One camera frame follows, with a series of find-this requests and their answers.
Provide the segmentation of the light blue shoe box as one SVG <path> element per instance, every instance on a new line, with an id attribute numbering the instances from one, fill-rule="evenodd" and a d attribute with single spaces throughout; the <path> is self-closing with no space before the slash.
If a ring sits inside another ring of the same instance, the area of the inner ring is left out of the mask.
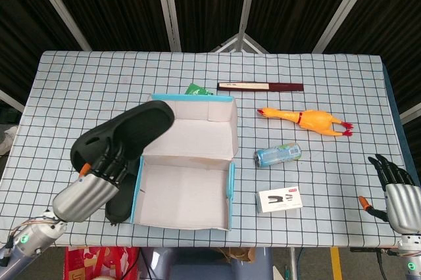
<path id="1" fill-rule="evenodd" d="M 139 161 L 130 222 L 169 229 L 232 226 L 237 106 L 231 96 L 152 94 L 174 123 Z"/>

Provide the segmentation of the white stapler box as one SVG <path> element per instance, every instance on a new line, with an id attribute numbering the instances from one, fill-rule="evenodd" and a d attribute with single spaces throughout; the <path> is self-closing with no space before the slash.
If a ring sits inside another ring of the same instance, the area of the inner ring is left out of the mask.
<path id="1" fill-rule="evenodd" d="M 261 214 L 303 207 L 298 186 L 259 191 L 255 197 Z"/>

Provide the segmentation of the brown paper bag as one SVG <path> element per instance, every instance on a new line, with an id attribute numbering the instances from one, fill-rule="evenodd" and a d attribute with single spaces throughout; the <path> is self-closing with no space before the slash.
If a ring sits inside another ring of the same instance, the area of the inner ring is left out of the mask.
<path id="1" fill-rule="evenodd" d="M 256 260 L 256 248 L 224 247 L 216 248 L 215 251 L 221 253 L 228 262 L 239 260 L 240 262 L 254 263 Z"/>

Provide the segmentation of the black rubber slipper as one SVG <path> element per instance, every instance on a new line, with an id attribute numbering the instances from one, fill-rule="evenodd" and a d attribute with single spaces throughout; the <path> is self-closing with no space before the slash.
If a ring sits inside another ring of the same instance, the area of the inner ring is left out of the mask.
<path id="1" fill-rule="evenodd" d="M 74 142 L 70 161 L 76 171 L 106 153 L 123 148 L 126 161 L 136 161 L 144 148 L 174 123 L 173 110 L 163 101 L 148 101 L 85 132 Z"/>
<path id="2" fill-rule="evenodd" d="M 105 206 L 105 217 L 111 225 L 117 225 L 127 220 L 132 213 L 132 203 L 137 175 L 129 173 L 122 180 L 120 190 Z"/>

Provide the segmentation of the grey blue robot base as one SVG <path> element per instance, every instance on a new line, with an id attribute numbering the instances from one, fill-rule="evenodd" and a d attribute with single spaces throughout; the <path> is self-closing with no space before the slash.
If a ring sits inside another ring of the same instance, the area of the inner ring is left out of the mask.
<path id="1" fill-rule="evenodd" d="M 273 280 L 272 250 L 232 257 L 221 248 L 147 247 L 139 250 L 140 280 Z"/>

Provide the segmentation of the grey metal table leg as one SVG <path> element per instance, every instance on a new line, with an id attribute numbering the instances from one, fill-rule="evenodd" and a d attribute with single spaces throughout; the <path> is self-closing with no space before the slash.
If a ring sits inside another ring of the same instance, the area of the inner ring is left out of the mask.
<path id="1" fill-rule="evenodd" d="M 290 256 L 290 272 L 289 280 L 298 280 L 297 277 L 297 258 L 294 247 L 289 247 L 289 256 Z"/>

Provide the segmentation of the yellow rubber chicken toy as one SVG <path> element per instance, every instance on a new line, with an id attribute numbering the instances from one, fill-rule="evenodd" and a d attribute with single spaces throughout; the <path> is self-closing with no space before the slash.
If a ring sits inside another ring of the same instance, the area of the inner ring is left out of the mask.
<path id="1" fill-rule="evenodd" d="M 303 129 L 314 131 L 327 136 L 352 136 L 353 125 L 335 118 L 328 112 L 319 110 L 284 111 L 275 108 L 259 108 L 257 112 L 266 118 L 279 118 L 294 122 Z M 345 128 L 344 131 L 334 131 L 332 125 L 337 124 Z"/>

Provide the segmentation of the long dark red box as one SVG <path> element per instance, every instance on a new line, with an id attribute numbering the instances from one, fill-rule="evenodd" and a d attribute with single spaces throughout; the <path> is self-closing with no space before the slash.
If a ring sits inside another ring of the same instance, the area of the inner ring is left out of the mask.
<path id="1" fill-rule="evenodd" d="M 219 82 L 219 91 L 267 91 L 267 92 L 293 92 L 304 91 L 301 83 L 259 83 L 259 82 Z"/>

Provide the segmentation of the red patterned bag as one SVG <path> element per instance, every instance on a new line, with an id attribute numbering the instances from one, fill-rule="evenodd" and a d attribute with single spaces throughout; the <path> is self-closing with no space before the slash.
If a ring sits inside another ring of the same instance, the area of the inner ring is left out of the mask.
<path id="1" fill-rule="evenodd" d="M 138 247 L 68 247 L 63 280 L 140 280 L 139 255 Z"/>

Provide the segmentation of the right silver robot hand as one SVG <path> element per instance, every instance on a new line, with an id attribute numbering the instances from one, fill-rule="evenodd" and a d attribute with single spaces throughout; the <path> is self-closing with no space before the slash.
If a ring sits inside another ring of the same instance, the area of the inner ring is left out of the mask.
<path id="1" fill-rule="evenodd" d="M 421 187 L 409 173 L 376 154 L 368 161 L 374 166 L 385 197 L 385 210 L 375 209 L 363 196 L 359 203 L 365 212 L 387 222 L 392 230 L 401 235 L 421 235 Z"/>

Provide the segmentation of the white triangular frame brace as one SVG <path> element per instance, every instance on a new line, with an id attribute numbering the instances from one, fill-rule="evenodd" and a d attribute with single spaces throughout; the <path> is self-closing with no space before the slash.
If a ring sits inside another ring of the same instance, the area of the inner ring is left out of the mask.
<path id="1" fill-rule="evenodd" d="M 251 36 L 244 34 L 239 37 L 239 34 L 232 36 L 223 43 L 217 45 L 212 53 L 252 53 L 252 54 L 268 54 L 269 52 Z"/>

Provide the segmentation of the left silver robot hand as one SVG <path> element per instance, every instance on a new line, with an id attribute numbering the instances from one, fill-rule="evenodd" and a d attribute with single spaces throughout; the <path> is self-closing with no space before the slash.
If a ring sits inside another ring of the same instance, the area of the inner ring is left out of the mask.
<path id="1" fill-rule="evenodd" d="M 107 145 L 105 152 L 86 173 L 53 199 L 53 211 L 64 222 L 84 222 L 110 201 L 120 190 L 127 175 L 125 148 Z"/>

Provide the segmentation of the green snack packet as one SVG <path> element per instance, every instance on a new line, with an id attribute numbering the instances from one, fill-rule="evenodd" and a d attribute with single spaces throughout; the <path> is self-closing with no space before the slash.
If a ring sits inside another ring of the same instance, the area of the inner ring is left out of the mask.
<path id="1" fill-rule="evenodd" d="M 186 95 L 213 95 L 213 93 L 211 93 L 204 87 L 200 87 L 194 83 L 191 83 L 187 87 L 185 94 Z"/>

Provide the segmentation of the blue drink can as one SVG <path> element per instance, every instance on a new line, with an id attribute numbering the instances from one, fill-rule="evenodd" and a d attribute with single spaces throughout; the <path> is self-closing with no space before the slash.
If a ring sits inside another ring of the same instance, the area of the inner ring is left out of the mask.
<path id="1" fill-rule="evenodd" d="M 267 168 L 282 162 L 300 159 L 302 151 L 298 144 L 288 143 L 268 149 L 259 149 L 254 153 L 255 164 L 258 168 Z"/>

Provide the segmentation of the checked light blue tablecloth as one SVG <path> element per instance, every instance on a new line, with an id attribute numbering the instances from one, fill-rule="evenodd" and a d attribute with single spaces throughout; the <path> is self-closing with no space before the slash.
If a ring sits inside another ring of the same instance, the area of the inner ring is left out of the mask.
<path id="1" fill-rule="evenodd" d="M 85 131 L 144 103 L 153 93 L 184 93 L 196 83 L 302 83 L 302 93 L 234 93 L 239 150 L 230 231 L 187 231 L 132 223 L 112 226 L 104 210 L 71 223 L 66 245 L 134 246 L 393 246 L 387 223 L 359 205 L 364 196 L 385 208 L 377 173 L 368 161 L 382 154 L 405 167 L 380 57 L 367 55 L 253 55 L 48 51 L 0 175 L 0 245 L 9 231 L 50 207 L 77 178 L 70 149 Z M 353 125 L 352 136 L 327 136 L 257 109 L 319 110 Z M 298 160 L 258 168 L 254 153 L 296 143 Z M 298 186 L 302 208 L 261 214 L 255 194 Z"/>

